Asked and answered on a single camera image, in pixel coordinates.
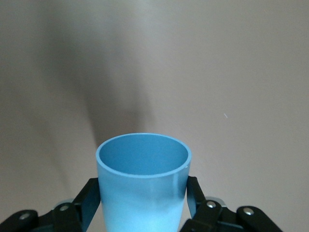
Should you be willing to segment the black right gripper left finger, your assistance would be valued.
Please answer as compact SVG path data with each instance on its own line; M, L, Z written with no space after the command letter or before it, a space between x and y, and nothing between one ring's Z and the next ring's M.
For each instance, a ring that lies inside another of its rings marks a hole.
M35 210L15 212L0 224L2 232L85 232L100 204L97 178L90 178L73 201L39 216Z

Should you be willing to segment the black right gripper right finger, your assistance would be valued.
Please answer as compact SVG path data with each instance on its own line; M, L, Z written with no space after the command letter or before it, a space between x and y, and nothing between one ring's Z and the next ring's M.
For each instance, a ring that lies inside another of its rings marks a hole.
M204 196L196 177L188 177L186 190L191 218L182 226L182 232L282 231L257 207L241 206L233 212L221 199Z

